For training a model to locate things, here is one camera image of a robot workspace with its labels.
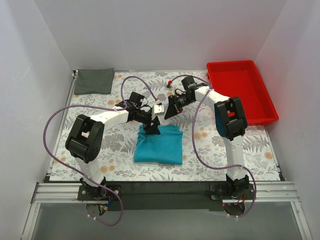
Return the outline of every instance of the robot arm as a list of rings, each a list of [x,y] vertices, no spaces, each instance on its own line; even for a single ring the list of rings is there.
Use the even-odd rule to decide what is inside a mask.
[[[161,103],[154,104],[153,107],[148,106],[149,111],[145,111],[141,109],[144,98],[143,95],[132,92],[130,98],[126,100],[128,106],[126,110],[117,111],[125,106],[122,101],[114,107],[115,111],[105,111],[93,116],[83,114],[77,116],[66,140],[65,148],[75,157],[81,171],[88,178],[101,185],[106,185],[106,179],[100,171],[97,160],[104,130],[134,120],[143,124],[146,134],[160,134],[158,116],[164,113],[164,106]],[[99,200],[104,198],[105,190],[86,178],[81,178],[80,182],[93,198]]]
[[[209,90],[204,83],[196,84],[192,76],[184,78],[181,82],[185,92],[168,97],[169,106],[164,119],[181,113],[184,106],[195,101],[200,102]],[[225,144],[227,165],[244,166],[242,145],[248,123],[240,99],[229,98],[211,90],[203,103],[214,110],[216,129]],[[249,187],[249,177],[242,167],[228,168],[226,180],[234,196]]]

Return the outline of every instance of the floral patterned mat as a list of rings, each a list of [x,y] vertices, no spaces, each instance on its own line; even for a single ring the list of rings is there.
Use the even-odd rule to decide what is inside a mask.
[[[205,71],[117,72],[114,76],[111,94],[73,95],[70,104],[111,108],[121,101],[120,87],[123,79],[134,75],[147,81],[154,94],[163,102],[165,109],[167,109],[168,96],[171,92],[165,90],[166,82],[182,74],[206,79]],[[177,79],[173,84],[182,88],[181,80]],[[149,103],[152,104],[154,102],[145,85],[134,78],[125,83],[124,97],[129,98],[132,91],[147,97]],[[191,128],[196,107],[197,103],[195,102],[184,107],[183,113],[177,116],[167,120],[164,120],[163,116],[159,118],[162,125],[178,125],[183,131],[182,165],[134,163],[133,154],[140,126],[138,122],[131,121],[106,130],[98,162],[100,170],[105,175],[107,181],[225,181],[226,171],[206,168],[197,160],[194,154],[191,141]],[[79,107],[68,110],[56,153],[61,161],[79,168],[74,158],[65,149],[65,142],[76,116],[79,114],[91,116],[100,112],[100,110]],[[217,132],[214,112],[205,105],[201,106],[197,116],[195,140],[202,159],[209,165],[215,167],[227,165],[225,145]],[[252,171],[257,181],[280,180],[270,143],[263,126],[250,126],[247,128],[243,149],[245,165]],[[53,163],[50,175],[51,181],[78,181],[80,177],[79,174],[58,162]]]

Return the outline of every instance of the dark gray towel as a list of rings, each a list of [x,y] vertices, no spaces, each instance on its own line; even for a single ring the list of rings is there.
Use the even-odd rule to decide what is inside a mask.
[[[109,69],[79,69],[74,94],[110,94],[115,71]]]

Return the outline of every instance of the teal cloth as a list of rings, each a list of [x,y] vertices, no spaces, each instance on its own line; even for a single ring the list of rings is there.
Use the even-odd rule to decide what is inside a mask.
[[[182,131],[179,126],[159,126],[160,135],[147,135],[140,126],[135,163],[182,164]]]

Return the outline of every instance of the red plastic bin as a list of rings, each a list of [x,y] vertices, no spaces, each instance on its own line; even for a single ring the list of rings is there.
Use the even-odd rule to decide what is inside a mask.
[[[253,61],[209,62],[206,67],[215,91],[241,99],[249,126],[267,125],[279,119]]]

